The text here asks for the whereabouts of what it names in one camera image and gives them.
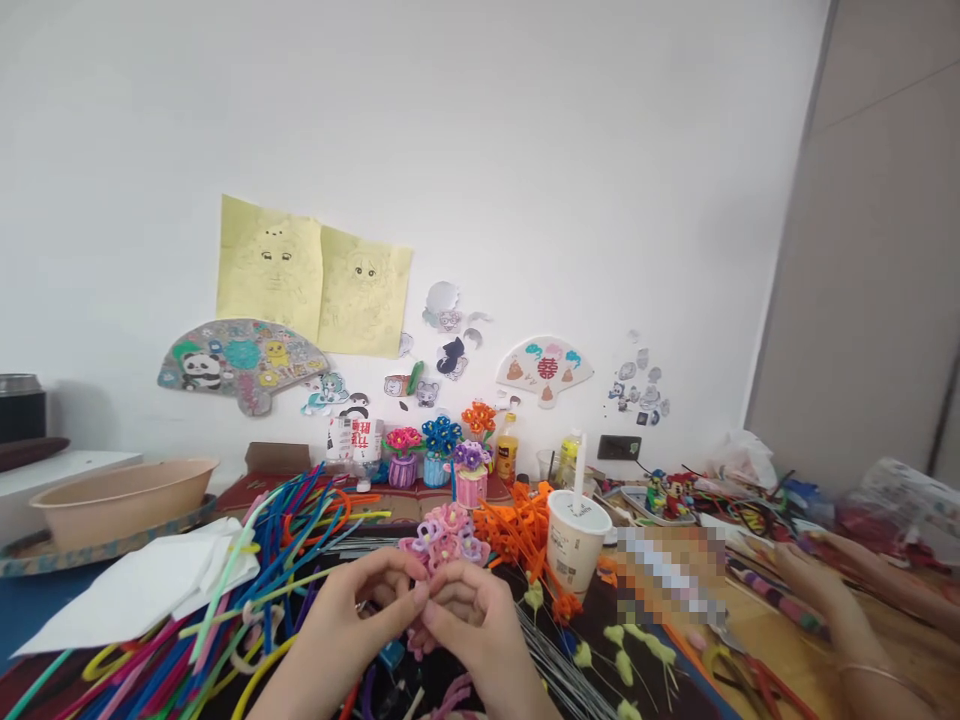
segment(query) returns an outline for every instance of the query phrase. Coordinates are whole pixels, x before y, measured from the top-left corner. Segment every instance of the juice bottle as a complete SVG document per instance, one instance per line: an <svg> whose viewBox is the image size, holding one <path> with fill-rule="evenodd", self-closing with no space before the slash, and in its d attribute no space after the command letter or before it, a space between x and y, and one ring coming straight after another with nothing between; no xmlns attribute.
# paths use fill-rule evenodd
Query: juice bottle
<svg viewBox="0 0 960 720"><path fill-rule="evenodd" d="M496 470L503 484L509 488L517 479L517 448L520 446L520 441L514 435L517 416L514 413L507 413L505 419L503 430L497 438Z"/></svg>
<svg viewBox="0 0 960 720"><path fill-rule="evenodd" d="M580 430L574 428L560 445L560 463L557 466L557 487L572 488L577 475L577 453L580 451Z"/></svg>

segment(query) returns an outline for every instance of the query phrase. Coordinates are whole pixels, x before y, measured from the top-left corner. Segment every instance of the electrical outlet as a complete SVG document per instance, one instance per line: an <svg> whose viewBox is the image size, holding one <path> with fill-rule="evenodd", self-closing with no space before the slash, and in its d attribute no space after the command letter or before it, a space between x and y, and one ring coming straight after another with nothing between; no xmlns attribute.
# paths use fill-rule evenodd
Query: electrical outlet
<svg viewBox="0 0 960 720"><path fill-rule="evenodd" d="M636 435L601 435L597 460L639 460L641 441Z"/></svg>

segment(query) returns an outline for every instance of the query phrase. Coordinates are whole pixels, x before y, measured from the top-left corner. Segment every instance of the round tray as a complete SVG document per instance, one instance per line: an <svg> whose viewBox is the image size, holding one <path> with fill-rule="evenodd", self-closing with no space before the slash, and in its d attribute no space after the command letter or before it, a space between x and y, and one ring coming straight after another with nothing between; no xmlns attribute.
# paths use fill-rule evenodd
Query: round tray
<svg viewBox="0 0 960 720"><path fill-rule="evenodd" d="M57 570L112 560L134 550L139 550L158 537L177 535L207 521L213 514L216 504L217 496L207 494L203 496L203 504L196 510L162 525L142 530L129 537L111 540L102 545L91 545L66 552L57 550L49 530L40 530L32 535L20 538L0 550L0 578L42 575Z"/></svg>

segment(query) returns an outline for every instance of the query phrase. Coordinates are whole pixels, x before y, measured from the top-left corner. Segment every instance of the panda drawing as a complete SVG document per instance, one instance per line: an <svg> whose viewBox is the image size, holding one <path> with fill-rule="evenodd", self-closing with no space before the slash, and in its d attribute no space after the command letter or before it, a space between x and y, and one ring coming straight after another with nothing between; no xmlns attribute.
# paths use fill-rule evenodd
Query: panda drawing
<svg viewBox="0 0 960 720"><path fill-rule="evenodd" d="M196 352L180 358L183 366L183 389L219 390L223 379L220 358L217 355Z"/></svg>

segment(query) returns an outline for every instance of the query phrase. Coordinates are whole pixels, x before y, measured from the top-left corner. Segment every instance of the plastic basin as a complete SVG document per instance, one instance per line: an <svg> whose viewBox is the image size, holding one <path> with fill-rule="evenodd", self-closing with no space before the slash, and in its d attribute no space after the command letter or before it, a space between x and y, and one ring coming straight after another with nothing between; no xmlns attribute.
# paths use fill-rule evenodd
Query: plastic basin
<svg viewBox="0 0 960 720"><path fill-rule="evenodd" d="M101 545L200 507L219 460L136 465L60 485L30 505L42 511L60 550Z"/></svg>

